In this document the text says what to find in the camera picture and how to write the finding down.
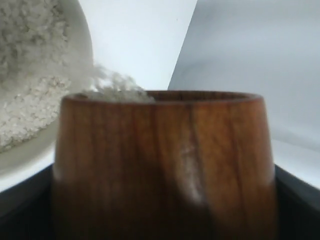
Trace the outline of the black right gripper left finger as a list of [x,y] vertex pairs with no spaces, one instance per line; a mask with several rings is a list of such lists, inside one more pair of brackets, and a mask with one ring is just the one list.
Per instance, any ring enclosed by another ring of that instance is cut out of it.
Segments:
[[2,240],[54,240],[49,166],[0,193]]

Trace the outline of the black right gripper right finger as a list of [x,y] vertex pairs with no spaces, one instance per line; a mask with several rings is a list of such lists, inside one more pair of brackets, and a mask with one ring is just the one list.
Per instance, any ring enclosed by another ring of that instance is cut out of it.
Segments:
[[320,190],[275,167],[280,240],[320,240]]

